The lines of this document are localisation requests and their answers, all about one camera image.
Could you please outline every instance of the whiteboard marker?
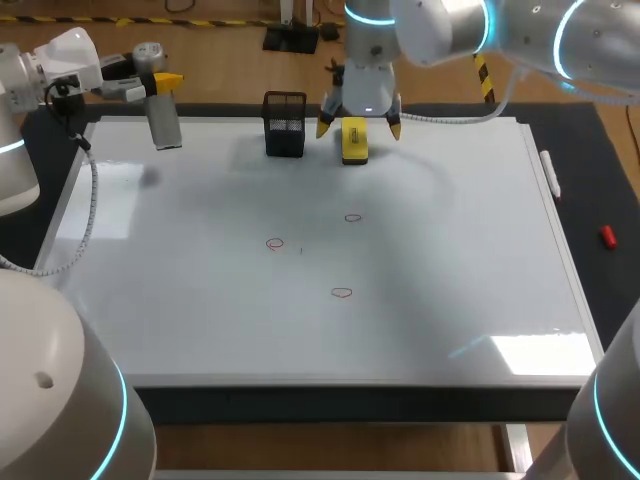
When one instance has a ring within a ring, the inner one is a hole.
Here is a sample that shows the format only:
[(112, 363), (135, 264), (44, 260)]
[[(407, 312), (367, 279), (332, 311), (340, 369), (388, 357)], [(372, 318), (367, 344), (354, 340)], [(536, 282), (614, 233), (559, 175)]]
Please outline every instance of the whiteboard marker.
[(556, 200), (560, 200), (560, 184), (558, 183), (558, 177), (556, 177), (556, 171), (551, 163), (551, 155), (546, 150), (540, 152), (540, 160), (542, 161), (542, 169), (544, 170), (544, 176), (547, 177), (547, 183), (549, 184), (549, 190)]

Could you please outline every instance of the red circle drawing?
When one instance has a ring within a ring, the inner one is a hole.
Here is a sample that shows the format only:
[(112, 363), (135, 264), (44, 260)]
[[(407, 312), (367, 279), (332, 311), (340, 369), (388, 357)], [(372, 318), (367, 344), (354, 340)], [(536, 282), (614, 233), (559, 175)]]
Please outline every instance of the red circle drawing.
[(338, 298), (349, 298), (353, 295), (353, 290), (345, 287), (338, 287), (331, 290), (331, 295)]
[(270, 238), (269, 240), (267, 240), (266, 245), (267, 247), (269, 247), (269, 250), (275, 252), (276, 248), (280, 248), (284, 245), (284, 242), (280, 238)]

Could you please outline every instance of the whiteboard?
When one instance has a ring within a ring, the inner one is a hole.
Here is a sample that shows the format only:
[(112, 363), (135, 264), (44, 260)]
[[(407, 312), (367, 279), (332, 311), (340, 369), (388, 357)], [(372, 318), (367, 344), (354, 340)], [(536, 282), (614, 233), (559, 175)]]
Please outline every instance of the whiteboard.
[[(301, 159), (265, 156), (260, 119), (144, 118), (87, 135), (100, 172), (85, 258), (53, 279), (134, 386), (579, 386), (602, 355), (527, 126), (339, 122)], [(40, 265), (88, 216), (79, 155)]]

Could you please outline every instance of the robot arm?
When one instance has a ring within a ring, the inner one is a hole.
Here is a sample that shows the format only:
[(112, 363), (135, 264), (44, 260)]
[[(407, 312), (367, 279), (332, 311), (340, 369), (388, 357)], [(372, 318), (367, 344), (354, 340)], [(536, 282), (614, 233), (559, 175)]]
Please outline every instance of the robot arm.
[[(400, 102), (392, 62), (403, 53), (413, 64), (430, 67), (495, 51), (562, 86), (585, 80), (640, 90), (640, 3), (635, 1), (346, 0), (345, 12), (342, 103), (352, 115), (386, 116), (396, 138)], [(580, 93), (570, 85), (568, 91)], [(319, 137), (328, 128), (321, 125), (323, 116), (332, 120), (328, 113), (323, 105)]]
[(389, 0), (416, 65), (496, 51), (566, 80), (640, 89), (640, 4), (626, 0)]
[[(41, 101), (47, 103), (49, 96), (54, 107), (64, 110), (82, 105), (81, 95), (86, 92), (125, 102), (141, 100), (156, 147), (160, 150), (182, 145), (172, 91), (183, 77), (162, 73), (162, 47), (145, 43), (136, 47), (132, 55), (121, 58), (124, 68), (114, 69), (113, 62), (101, 61), (82, 28), (63, 33), (33, 53), (21, 53), (15, 44), (0, 45), (0, 216), (31, 205), (40, 194), (13, 114), (34, 111)], [(103, 68), (110, 75), (106, 82)], [(82, 146), (86, 149), (88, 145), (86, 142)]]

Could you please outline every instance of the wooden floor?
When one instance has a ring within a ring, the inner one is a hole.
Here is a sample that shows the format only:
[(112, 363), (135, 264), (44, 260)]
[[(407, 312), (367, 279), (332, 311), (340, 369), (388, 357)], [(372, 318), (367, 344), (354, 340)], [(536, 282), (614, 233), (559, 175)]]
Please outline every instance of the wooden floor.
[[(229, 7), (229, 2), (222, 0), (201, 1), (188, 18), (277, 18), (277, 2), (232, 3), (233, 7)], [(319, 8), (325, 20), (334, 18), (322, 4)], [(0, 7), (2, 14), (161, 16), (162, 3), (25, 0), (16, 7)], [(309, 102), (319, 103), (330, 84), (324, 66), (331, 58), (344, 58), (343, 45), (338, 43), (321, 42), (315, 55), (263, 52), (264, 30), (260, 28), (84, 27), (101, 55), (130, 51), (142, 41), (161, 42), (169, 54), (171, 69), (186, 77), (176, 93), (180, 102), (261, 103), (267, 90), (292, 90), (307, 92)], [(68, 28), (59, 24), (0, 24), (0, 42), (12, 41), (28, 51)], [(487, 55), (487, 59), (499, 99), (512, 67), (497, 55)], [(405, 104), (482, 101), (471, 58), (428, 70), (399, 61), (396, 74)], [(531, 74), (518, 85), (514, 101), (576, 99)], [(598, 111), (631, 184), (640, 195), (640, 162), (624, 110), (598, 106)], [(632, 118), (640, 129), (640, 114), (632, 111)], [(544, 447), (555, 429), (530, 427), (534, 453)], [(504, 465), (496, 447), (495, 429), (490, 426), (161, 427), (157, 436), (159, 468), (497, 471)]]

